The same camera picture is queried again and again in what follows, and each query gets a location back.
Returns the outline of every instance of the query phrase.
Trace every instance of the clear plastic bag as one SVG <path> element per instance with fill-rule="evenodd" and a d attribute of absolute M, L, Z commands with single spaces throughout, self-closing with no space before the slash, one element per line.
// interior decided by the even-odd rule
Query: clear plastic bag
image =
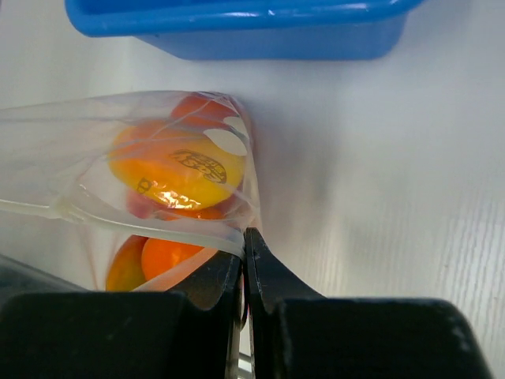
<path fill-rule="evenodd" d="M 65 280 L 166 290 L 218 250 L 241 257 L 259 226 L 251 122 L 229 96 L 105 96 L 0 126 L 0 249 Z"/>

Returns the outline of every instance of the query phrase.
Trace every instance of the blue container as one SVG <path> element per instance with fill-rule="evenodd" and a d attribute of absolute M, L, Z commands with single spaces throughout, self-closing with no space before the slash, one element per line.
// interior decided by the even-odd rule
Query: blue container
<path fill-rule="evenodd" d="M 424 0 L 66 0 L 92 37 L 135 36 L 184 59 L 373 59 Z"/>

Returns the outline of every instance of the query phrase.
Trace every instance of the white surface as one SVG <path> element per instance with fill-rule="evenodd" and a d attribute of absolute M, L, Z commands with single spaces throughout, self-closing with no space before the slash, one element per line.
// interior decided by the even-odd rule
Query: white surface
<path fill-rule="evenodd" d="M 502 0 L 428 0 L 373 62 L 184 62 L 86 39 L 62 1 L 6 0 L 0 107 L 147 89 L 238 96 L 265 238 L 326 295 L 436 296 L 505 377 Z"/>

